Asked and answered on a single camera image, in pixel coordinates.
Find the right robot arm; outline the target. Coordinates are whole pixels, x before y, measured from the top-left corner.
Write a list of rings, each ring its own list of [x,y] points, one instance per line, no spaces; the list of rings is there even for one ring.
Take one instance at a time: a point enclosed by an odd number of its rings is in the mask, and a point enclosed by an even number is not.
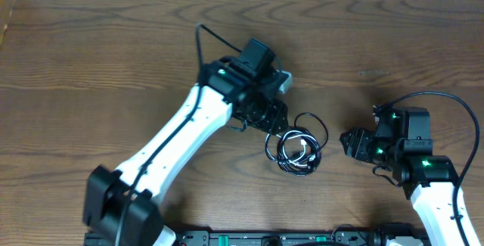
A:
[[[386,180],[404,190],[431,245],[479,245],[453,163],[433,154],[428,110],[390,107],[375,119],[374,131],[354,128],[340,135],[346,156],[392,174]]]

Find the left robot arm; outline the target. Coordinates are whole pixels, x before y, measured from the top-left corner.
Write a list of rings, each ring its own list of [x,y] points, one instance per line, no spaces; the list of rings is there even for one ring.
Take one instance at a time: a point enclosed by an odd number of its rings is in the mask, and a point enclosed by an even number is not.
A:
[[[291,73],[248,67],[229,58],[204,64],[184,104],[140,151],[113,171],[92,171],[83,223],[112,245],[173,245],[159,206],[201,145],[231,118],[272,135],[288,127],[287,106],[275,96],[290,88]]]

